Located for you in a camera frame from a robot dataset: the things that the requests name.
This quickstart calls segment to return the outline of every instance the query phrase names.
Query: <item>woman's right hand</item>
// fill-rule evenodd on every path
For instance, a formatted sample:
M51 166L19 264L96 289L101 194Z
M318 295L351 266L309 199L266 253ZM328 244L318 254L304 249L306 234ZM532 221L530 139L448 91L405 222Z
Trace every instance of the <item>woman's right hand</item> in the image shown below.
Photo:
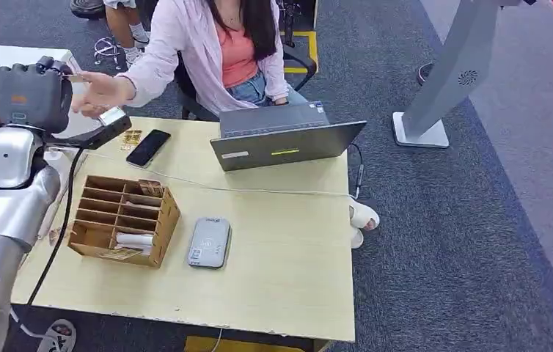
M99 117L112 106L124 105L136 94L132 82L123 76L111 77L105 73L81 72L78 74L89 82L87 93L77 97L71 104L73 112L82 112L87 117Z

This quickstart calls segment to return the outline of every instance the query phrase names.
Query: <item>white cable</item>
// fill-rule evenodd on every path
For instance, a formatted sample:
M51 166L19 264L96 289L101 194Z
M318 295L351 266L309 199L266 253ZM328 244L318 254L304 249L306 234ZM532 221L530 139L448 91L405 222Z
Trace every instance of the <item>white cable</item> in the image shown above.
M222 328L220 329L220 332L219 332L219 339L216 341L216 344L214 345L214 348L212 348L211 352L216 352L216 349L218 348L218 345L220 344L221 337L222 337Z
M30 337L34 337L35 339L50 340L50 341L52 341L52 344L54 345L54 348L56 349L56 352L61 352L61 348L59 347L59 344L58 344L58 342L56 341L55 338L53 338L52 336L48 336L48 335L35 334L34 332L28 330L28 328L26 328L25 325L20 323L20 319L18 318L18 315L15 313L15 310L13 310L13 308L11 308L11 317L13 318L13 320L15 320L16 323L20 324L20 329L22 329L24 334L26 334Z
M50 147L49 149L56 149L56 150L71 150L70 148L64 148L64 147ZM100 157L100 158L105 158L105 159L109 159L109 160L116 161L115 158L112 158L111 156L107 156L107 155L102 155L102 154L97 154L97 153L91 153L91 152L86 152L86 151L84 152L84 154L93 155L93 156L97 156L97 157ZM181 178L181 177L175 177L175 176L171 176L171 175L166 175L166 174L163 174L163 173L161 173L161 172L157 172L157 171L153 171L153 170L143 169L143 168L141 168L141 167L137 167L137 166L130 165L130 164L125 164L125 165L126 165L127 167L131 167L131 168L138 169L138 170L141 170L141 171L151 172L151 173L154 174L154 175L158 175L158 176L170 178L170 179L172 179L172 180L178 180L178 181L181 181L181 182L190 183L190 184L193 184L193 185L196 185L196 186L200 186L200 187L203 187L203 188L211 189L211 190L213 190L213 191L259 192L259 193L272 193L272 194L303 194L303 195L311 195L311 196L330 196L330 197L350 197L350 198L352 198L352 195L351 195L351 194L347 194L347 193L337 193L337 192L322 192L322 191L275 191L275 190L271 190L271 189L258 189L258 188L251 188L251 189L244 189L244 188L242 188L242 189L239 189L239 188L215 187L215 186L205 185L204 183L199 183L199 182L187 180L187 179Z

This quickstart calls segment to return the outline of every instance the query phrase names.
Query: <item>white table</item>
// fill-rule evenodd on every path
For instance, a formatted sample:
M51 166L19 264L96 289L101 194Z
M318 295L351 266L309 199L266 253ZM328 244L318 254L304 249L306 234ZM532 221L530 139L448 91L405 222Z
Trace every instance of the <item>white table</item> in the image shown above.
M171 133L149 166L221 188L348 192L348 157L223 172L210 146L214 122L132 118L144 135ZM87 175L149 178L169 186L181 210L159 269L82 257L62 246L34 304L215 328L354 341L354 297L347 197L215 191L171 180L125 162L118 137L89 155L76 175L71 218ZM53 228L62 223L65 206ZM232 226L227 262L219 270L186 263L194 223L221 216ZM20 269L12 302L28 300L52 247L39 241Z

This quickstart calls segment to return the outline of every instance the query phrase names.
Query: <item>wooden organizer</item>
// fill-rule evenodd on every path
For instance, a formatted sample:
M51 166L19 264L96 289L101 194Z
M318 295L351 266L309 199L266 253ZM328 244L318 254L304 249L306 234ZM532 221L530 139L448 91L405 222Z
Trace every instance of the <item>wooden organizer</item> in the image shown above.
M163 197L145 196L136 181L87 176L68 246L89 257L159 268L180 217L169 188L164 187L163 193ZM151 254L123 260L102 257L114 253L117 232L153 235Z

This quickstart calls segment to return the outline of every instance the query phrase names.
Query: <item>long black hair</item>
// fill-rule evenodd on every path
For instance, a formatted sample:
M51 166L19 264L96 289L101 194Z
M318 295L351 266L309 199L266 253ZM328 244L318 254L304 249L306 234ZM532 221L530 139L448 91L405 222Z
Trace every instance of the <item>long black hair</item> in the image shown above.
M240 12L244 36L253 41L254 59L260 61L277 52L277 25L274 23L271 2L273 0L240 0ZM231 29L222 20L215 0L206 0L212 16L227 34Z

